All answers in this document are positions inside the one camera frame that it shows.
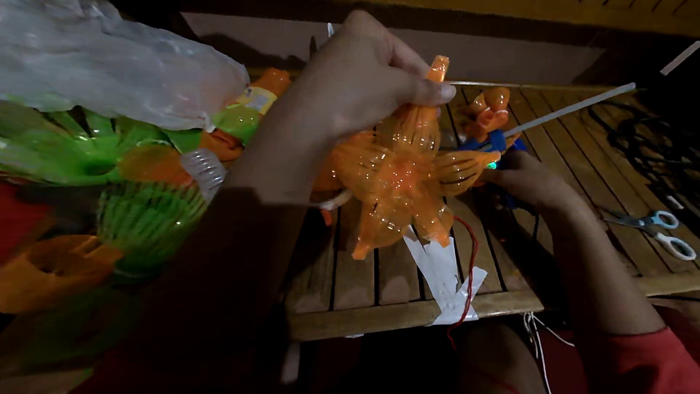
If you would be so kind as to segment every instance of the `white string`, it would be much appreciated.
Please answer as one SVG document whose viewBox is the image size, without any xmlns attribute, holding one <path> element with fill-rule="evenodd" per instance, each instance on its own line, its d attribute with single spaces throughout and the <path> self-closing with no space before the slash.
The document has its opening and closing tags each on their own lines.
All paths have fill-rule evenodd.
<svg viewBox="0 0 700 394">
<path fill-rule="evenodd" d="M 552 331 L 552 329 L 547 327 L 546 324 L 543 323 L 540 319 L 538 319 L 534 313 L 532 313 L 532 312 L 523 313 L 523 325 L 525 326 L 525 330 L 528 333 L 528 337 L 530 338 L 530 342 L 535 347 L 535 359 L 539 360 L 542 363 L 542 375 L 545 379 L 545 388 L 547 389 L 548 394 L 552 394 L 552 389 L 550 388 L 550 381 L 547 378 L 547 365 L 545 364 L 545 352 L 544 352 L 544 349 L 542 348 L 542 340 L 540 339 L 540 332 L 537 329 L 537 323 L 540 323 L 544 328 L 547 329 L 547 331 L 551 332 L 556 338 L 558 338 L 559 341 L 562 341 L 569 346 L 573 346 L 573 347 L 575 347 L 575 346 L 571 342 L 565 341 L 562 337 L 560 337 L 554 331 Z"/>
</svg>

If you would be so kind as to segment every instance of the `yellow label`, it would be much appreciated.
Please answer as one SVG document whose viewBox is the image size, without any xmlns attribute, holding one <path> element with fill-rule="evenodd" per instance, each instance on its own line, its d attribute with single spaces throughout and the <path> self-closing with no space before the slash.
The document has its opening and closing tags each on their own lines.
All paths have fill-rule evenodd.
<svg viewBox="0 0 700 394">
<path fill-rule="evenodd" d="M 260 115 L 265 115 L 275 100 L 277 96 L 273 92 L 257 86 L 249 86 L 236 101 L 246 107 L 254 108 L 260 112 Z"/>
</svg>

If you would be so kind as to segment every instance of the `sleeve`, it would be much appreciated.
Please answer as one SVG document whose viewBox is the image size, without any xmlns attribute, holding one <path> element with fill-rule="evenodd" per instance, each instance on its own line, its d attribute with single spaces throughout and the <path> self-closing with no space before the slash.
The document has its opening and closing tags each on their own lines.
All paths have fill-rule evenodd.
<svg viewBox="0 0 700 394">
<path fill-rule="evenodd" d="M 668 327 L 577 342 L 591 393 L 700 393 L 700 367 Z"/>
</svg>

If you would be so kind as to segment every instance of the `hand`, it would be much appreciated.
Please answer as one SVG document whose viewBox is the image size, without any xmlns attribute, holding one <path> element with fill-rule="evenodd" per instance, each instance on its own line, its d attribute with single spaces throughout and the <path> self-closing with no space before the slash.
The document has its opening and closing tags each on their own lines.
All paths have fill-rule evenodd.
<svg viewBox="0 0 700 394">
<path fill-rule="evenodd" d="M 501 164 L 507 169 L 486 169 L 480 179 L 503 187 L 535 208 L 559 209 L 583 202 L 562 178 L 525 151 L 507 152 Z"/>
<path fill-rule="evenodd" d="M 456 92 L 425 79 L 423 59 L 365 11 L 353 11 L 282 100 L 323 119 L 335 139 L 369 128 L 400 105 L 437 107 Z"/>
</svg>

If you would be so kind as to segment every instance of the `scissors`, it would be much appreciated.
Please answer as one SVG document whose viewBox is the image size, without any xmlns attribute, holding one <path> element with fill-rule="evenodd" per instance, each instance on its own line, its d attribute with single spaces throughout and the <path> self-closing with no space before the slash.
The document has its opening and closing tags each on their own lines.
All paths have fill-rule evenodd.
<svg viewBox="0 0 700 394">
<path fill-rule="evenodd" d="M 615 216 L 614 219 L 603 218 L 606 222 L 622 224 L 623 226 L 636 227 L 649 234 L 650 237 L 658 240 L 664 249 L 668 250 L 676 259 L 685 261 L 695 260 L 697 254 L 690 245 L 685 241 L 676 237 L 665 236 L 664 234 L 654 231 L 651 226 L 659 226 L 664 229 L 675 229 L 679 225 L 678 219 L 672 213 L 666 211 L 655 211 L 649 216 L 636 218 L 624 213 L 615 212 L 602 208 L 607 213 Z"/>
</svg>

